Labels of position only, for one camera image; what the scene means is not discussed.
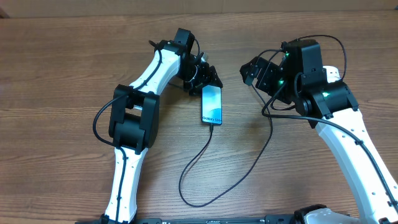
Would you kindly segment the blue screen Galaxy smartphone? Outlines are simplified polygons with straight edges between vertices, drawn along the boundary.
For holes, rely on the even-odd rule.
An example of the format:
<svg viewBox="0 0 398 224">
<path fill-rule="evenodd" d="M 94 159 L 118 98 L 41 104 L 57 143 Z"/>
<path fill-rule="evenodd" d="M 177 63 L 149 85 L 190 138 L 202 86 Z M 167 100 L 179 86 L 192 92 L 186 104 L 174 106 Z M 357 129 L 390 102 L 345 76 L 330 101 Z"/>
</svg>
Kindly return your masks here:
<svg viewBox="0 0 398 224">
<path fill-rule="evenodd" d="M 201 120 L 204 123 L 222 125 L 221 88 L 207 85 L 201 94 Z"/>
</svg>

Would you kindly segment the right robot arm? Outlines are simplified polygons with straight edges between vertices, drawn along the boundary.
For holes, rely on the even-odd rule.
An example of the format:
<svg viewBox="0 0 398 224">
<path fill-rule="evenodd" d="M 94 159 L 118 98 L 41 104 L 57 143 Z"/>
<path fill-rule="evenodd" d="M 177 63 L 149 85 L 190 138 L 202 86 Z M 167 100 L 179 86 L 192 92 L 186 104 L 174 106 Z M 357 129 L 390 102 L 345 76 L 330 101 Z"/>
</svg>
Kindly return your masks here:
<svg viewBox="0 0 398 224">
<path fill-rule="evenodd" d="M 397 223 L 397 182 L 388 171 L 366 130 L 359 103 L 335 67 L 324 66 L 320 44 L 313 37 L 283 42 L 274 53 L 280 64 L 261 55 L 241 66 L 247 85 L 267 93 L 269 105 L 293 105 L 330 148 L 356 201 L 359 218 L 333 213 L 324 205 L 295 212 L 299 223 Z"/>
</svg>

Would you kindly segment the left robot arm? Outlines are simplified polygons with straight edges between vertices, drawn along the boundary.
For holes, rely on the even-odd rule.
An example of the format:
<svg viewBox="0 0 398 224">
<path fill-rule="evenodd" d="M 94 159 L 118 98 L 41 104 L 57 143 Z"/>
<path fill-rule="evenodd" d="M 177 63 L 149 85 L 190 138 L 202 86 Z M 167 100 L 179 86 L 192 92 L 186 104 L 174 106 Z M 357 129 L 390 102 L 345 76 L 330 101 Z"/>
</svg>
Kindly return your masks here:
<svg viewBox="0 0 398 224">
<path fill-rule="evenodd" d="M 177 76 L 183 90 L 192 96 L 205 95 L 223 84 L 215 67 L 191 50 L 195 36 L 179 28 L 174 39 L 154 44 L 154 58 L 142 75 L 130 85 L 118 85 L 111 108 L 108 133 L 115 152 L 115 172 L 111 198 L 102 223 L 132 223 L 137 213 L 137 187 L 142 163 L 159 129 L 160 95 Z"/>
</svg>

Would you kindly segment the white power strip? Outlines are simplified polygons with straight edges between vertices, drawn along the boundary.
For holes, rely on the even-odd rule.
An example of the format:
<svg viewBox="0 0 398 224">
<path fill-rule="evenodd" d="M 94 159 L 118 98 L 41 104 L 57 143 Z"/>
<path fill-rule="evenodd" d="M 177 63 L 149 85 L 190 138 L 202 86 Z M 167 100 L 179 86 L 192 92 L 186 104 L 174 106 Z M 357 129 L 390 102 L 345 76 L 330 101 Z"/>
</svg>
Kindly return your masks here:
<svg viewBox="0 0 398 224">
<path fill-rule="evenodd" d="M 325 65 L 323 68 L 326 70 L 327 82 L 333 83 L 341 80 L 339 70 L 334 66 Z"/>
</svg>

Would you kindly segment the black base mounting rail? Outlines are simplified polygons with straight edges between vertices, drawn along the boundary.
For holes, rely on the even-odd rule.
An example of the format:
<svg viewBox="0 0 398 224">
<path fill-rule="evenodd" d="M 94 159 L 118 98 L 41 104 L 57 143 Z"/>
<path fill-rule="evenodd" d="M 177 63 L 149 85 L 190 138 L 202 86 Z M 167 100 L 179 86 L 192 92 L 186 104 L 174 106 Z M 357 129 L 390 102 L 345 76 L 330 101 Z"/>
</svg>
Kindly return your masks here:
<svg viewBox="0 0 398 224">
<path fill-rule="evenodd" d="M 136 218 L 131 224 L 296 224 L 294 215 L 266 215 L 260 218 L 214 218 L 214 219 L 173 219 L 161 218 Z"/>
</svg>

